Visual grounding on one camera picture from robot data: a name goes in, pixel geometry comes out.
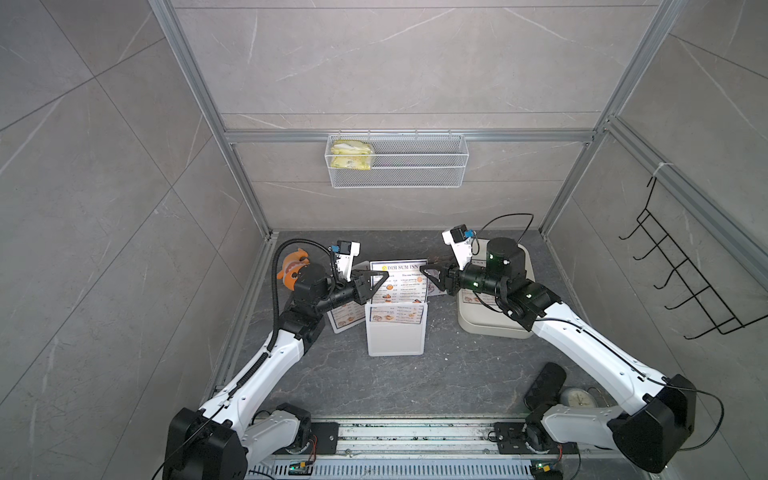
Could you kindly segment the dim sum inn menu sheet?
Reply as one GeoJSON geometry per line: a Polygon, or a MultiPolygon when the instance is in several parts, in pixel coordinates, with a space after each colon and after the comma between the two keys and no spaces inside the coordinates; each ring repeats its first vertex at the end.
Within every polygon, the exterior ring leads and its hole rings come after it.
{"type": "Polygon", "coordinates": [[[421,272],[426,259],[372,261],[370,269],[388,278],[370,300],[370,323],[419,325],[426,312],[429,282],[421,272]]]}

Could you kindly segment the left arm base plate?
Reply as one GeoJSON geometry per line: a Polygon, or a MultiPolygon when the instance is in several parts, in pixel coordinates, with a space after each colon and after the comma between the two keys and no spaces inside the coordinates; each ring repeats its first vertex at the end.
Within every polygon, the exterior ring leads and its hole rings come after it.
{"type": "Polygon", "coordinates": [[[340,438],[337,422],[312,422],[299,426],[298,433],[285,451],[289,454],[334,455],[340,438]]]}

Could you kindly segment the special menu sheet pink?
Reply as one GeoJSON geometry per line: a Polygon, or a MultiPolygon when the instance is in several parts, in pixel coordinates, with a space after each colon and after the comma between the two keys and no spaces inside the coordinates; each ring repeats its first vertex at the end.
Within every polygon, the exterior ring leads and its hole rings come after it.
{"type": "Polygon", "coordinates": [[[431,276],[431,275],[429,275],[429,276],[425,276],[425,278],[426,278],[426,281],[427,281],[427,296],[428,297],[439,296],[439,295],[444,295],[445,294],[445,291],[441,290],[438,287],[438,285],[435,283],[435,280],[440,280],[441,276],[431,276]]]}

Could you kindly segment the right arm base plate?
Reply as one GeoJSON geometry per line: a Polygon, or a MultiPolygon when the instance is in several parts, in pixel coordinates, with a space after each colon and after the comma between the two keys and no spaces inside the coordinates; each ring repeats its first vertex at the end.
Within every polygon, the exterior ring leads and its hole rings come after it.
{"type": "Polygon", "coordinates": [[[576,455],[580,450],[576,443],[556,444],[547,440],[537,444],[526,431],[524,422],[496,422],[486,435],[501,455],[576,455]]]}

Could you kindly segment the white menu holder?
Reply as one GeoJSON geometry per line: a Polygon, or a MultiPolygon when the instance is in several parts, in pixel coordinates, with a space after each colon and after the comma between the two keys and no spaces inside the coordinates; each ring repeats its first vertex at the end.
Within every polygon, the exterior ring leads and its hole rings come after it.
{"type": "Polygon", "coordinates": [[[367,303],[365,327],[372,357],[424,354],[426,303],[367,303]]]}

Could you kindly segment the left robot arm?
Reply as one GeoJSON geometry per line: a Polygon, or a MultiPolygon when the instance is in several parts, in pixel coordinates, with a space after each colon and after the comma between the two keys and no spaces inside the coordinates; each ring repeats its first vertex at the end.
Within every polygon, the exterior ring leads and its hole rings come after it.
{"type": "Polygon", "coordinates": [[[319,264],[299,269],[277,329],[246,366],[196,410],[171,420],[161,479],[242,479],[254,462],[281,449],[301,449],[311,416],[283,405],[259,420],[257,412],[279,380],[319,337],[326,313],[350,302],[366,304],[384,285],[385,271],[353,270],[341,283],[319,264]]]}

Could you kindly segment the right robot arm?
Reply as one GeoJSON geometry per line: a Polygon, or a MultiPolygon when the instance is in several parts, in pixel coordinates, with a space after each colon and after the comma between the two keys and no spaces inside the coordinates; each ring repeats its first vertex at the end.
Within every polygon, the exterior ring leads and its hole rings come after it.
{"type": "Polygon", "coordinates": [[[443,232],[455,256],[422,266],[437,289],[493,298],[492,310],[556,347],[615,400],[613,407],[560,403],[565,372],[546,365],[527,395],[530,413],[522,429],[526,446],[545,453],[559,444],[582,443],[619,451],[642,470],[664,470],[694,431],[697,394],[684,376],[667,377],[636,360],[581,320],[552,290],[528,279],[525,254],[512,238],[486,244],[484,264],[472,261],[474,232],[459,225],[443,232]]]}

